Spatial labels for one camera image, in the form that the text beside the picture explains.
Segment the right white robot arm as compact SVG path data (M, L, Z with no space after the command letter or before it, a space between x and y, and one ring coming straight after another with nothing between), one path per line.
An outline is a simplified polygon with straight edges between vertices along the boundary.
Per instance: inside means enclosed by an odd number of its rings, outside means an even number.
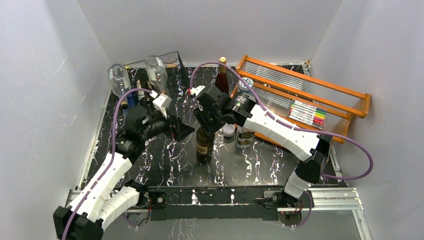
M295 124L285 119L269 116L256 99L244 92L229 96L215 85L190 88L189 94L198 101L194 114L206 135L220 130L225 124L237 125L260 133L288 149L299 164L288 177L274 203L295 207L307 189L317 184L329 158L331 136L297 130Z

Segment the green bottle silver cap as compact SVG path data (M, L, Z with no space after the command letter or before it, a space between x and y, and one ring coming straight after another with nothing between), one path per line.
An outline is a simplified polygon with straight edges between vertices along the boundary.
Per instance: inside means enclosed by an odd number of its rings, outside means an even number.
M215 133L206 134L200 126L196 131L196 159L200 163L207 163L212 159Z

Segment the clear bottle black gold cap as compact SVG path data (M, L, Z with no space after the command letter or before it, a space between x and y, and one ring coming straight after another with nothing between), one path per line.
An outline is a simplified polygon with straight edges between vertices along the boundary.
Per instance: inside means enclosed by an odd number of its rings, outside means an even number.
M248 148L255 137L255 133L253 130L239 126L235 136L236 146L240 149Z

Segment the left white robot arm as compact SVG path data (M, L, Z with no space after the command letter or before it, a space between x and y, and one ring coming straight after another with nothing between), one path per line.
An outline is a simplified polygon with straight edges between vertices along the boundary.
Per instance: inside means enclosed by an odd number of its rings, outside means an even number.
M150 202L148 187L128 181L112 194L119 179L131 169L146 149L146 141L165 135L181 142L194 132L181 118L159 110L149 112L134 106L127 112L120 134L113 130L111 151L82 192L66 207L53 213L59 240L100 240L105 230L131 207L145 208Z

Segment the dark red wine bottle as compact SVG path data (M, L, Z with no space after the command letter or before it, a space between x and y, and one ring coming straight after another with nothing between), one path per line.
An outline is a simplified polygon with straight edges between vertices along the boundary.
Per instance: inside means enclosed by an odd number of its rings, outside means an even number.
M229 95L230 90L229 90L229 83L227 78L227 68L225 67L227 63L226 57L224 56L220 57L219 63L221 63L222 65L221 64L218 65L218 73L215 80L215 86L223 93L226 93L227 95Z

